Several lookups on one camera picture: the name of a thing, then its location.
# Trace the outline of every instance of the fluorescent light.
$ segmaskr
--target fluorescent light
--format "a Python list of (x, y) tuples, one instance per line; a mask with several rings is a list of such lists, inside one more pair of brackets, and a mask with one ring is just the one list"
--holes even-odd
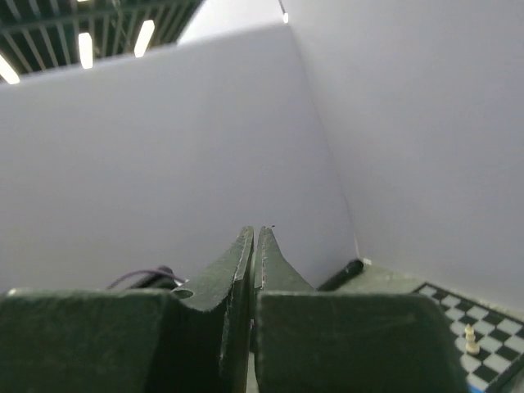
[(155, 22), (153, 22), (153, 20), (145, 20), (144, 23), (142, 23), (142, 28), (140, 29), (140, 33), (138, 33), (137, 43), (134, 45), (134, 55), (136, 57), (144, 56), (154, 30)]
[(0, 55), (0, 75), (8, 82), (9, 84), (17, 84), (20, 82), (20, 78), (13, 67)]
[(89, 33), (79, 34), (80, 63), (87, 69), (93, 67), (93, 40)]

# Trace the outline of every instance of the checkered pattern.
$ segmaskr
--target checkered pattern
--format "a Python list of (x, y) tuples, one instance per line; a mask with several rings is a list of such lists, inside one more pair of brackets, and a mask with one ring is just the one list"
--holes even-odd
[[(460, 361), (468, 373), (468, 384), (479, 391), (498, 390), (524, 367), (524, 323), (487, 309), (432, 284), (425, 283), (415, 292), (429, 296), (450, 320)], [(464, 328), (475, 329), (481, 347), (478, 355), (466, 353)]]

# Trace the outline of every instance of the chess piece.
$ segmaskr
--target chess piece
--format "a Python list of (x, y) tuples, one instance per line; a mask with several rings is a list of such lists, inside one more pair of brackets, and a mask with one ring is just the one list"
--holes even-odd
[(477, 355), (481, 351), (481, 347), (475, 341), (475, 330), (472, 325), (466, 325), (464, 329), (466, 333), (466, 352), (471, 355)]

